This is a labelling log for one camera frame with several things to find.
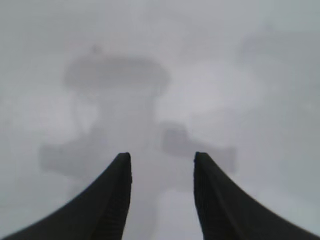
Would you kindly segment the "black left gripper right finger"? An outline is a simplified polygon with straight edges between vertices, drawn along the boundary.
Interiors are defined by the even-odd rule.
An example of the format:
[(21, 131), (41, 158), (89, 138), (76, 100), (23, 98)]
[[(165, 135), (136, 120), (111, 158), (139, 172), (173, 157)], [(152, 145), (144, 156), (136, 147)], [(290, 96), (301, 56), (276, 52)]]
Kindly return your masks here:
[(205, 240), (318, 240), (235, 184), (205, 152), (194, 158), (193, 193)]

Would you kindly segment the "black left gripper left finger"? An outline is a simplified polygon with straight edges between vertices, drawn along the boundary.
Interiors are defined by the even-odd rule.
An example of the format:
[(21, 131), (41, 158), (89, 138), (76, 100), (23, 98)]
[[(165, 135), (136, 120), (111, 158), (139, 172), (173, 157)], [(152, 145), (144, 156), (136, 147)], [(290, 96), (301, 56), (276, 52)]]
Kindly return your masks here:
[(119, 153), (79, 195), (5, 239), (120, 240), (130, 207), (131, 190), (131, 156), (128, 152)]

